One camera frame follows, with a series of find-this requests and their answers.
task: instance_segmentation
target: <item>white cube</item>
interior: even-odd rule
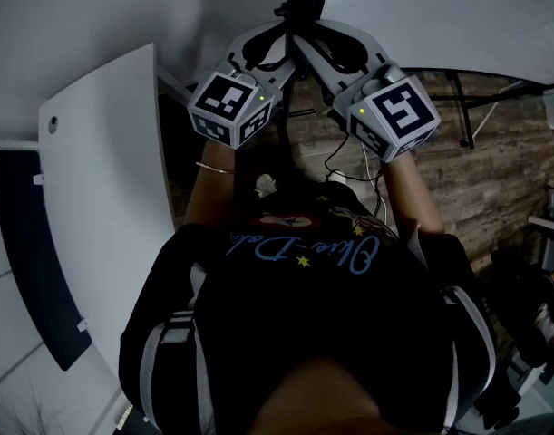
[[[194,130],[237,149],[268,124],[274,96],[261,87],[214,72],[188,104]]]
[[[349,107],[347,132],[384,162],[423,143],[440,116],[416,78],[405,78]]]

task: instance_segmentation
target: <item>forearm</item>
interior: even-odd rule
[[[204,147],[200,162],[216,169],[234,170],[234,150],[213,140]],[[184,223],[222,229],[230,223],[234,174],[200,168],[190,196]]]
[[[401,237],[410,236],[418,225],[422,234],[443,234],[442,216],[411,153],[385,165],[384,180]]]

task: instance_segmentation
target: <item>skin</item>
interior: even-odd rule
[[[209,140],[201,161],[234,170],[235,152]],[[384,165],[384,179],[401,238],[417,227],[420,236],[442,234],[442,217],[410,153]],[[201,168],[185,223],[229,228],[234,175]],[[249,435],[405,435],[386,422],[353,375],[323,358],[304,362],[285,376],[265,401]]]

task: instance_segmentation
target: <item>wooden floor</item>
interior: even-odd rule
[[[453,86],[441,72],[420,72],[418,77],[430,94],[454,94]],[[494,94],[512,82],[477,74],[462,74],[461,81],[468,95]],[[291,111],[313,108],[307,82],[296,83],[292,103]],[[538,262],[543,240],[526,219],[543,212],[547,201],[545,187],[554,186],[554,130],[547,125],[542,99],[501,102],[476,138],[474,150],[460,146],[463,126],[458,103],[438,101],[435,105],[442,124],[413,154],[442,211],[447,231],[461,240],[474,273],[488,279],[490,254],[499,247],[514,248],[530,262]],[[490,107],[471,110],[474,128]],[[341,143],[344,133],[332,120],[315,114],[289,119],[287,130],[296,166],[309,178],[324,180],[325,159]],[[199,139],[195,139],[195,145],[187,144],[185,139],[181,141],[185,152],[178,153],[174,149],[177,145],[170,146],[169,142],[167,146],[173,151],[166,151],[172,199],[179,220],[196,176],[193,162],[203,143]],[[378,160],[370,151],[367,153],[373,176],[379,169]],[[255,200],[254,181],[259,174],[268,172],[279,182],[291,179],[284,161],[274,124],[238,152],[236,197],[240,210],[246,210]],[[330,166],[347,176],[366,179],[360,142],[351,138],[331,159]],[[372,186],[367,182],[348,183],[373,211]],[[383,179],[380,190],[386,197]],[[389,207],[387,221],[390,226],[394,223]],[[503,344],[504,333],[499,332],[499,344]]]

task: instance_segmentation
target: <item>black t-shirt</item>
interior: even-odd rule
[[[388,422],[441,431],[452,421],[452,396],[457,420],[471,404],[460,404],[461,388],[473,401],[493,358],[484,333],[452,309],[457,297],[444,299],[457,285],[483,314],[460,243],[452,236],[420,243],[416,256],[334,182],[263,198],[229,237],[185,226],[162,249],[121,337],[121,386],[141,410],[144,344],[154,327],[191,308],[196,266],[207,272],[194,319],[217,433],[246,433],[291,368],[323,356],[354,375]],[[458,343],[457,317],[478,342]],[[461,348],[473,354],[466,364]],[[158,348],[151,394],[164,433],[201,426],[194,349],[192,336]]]

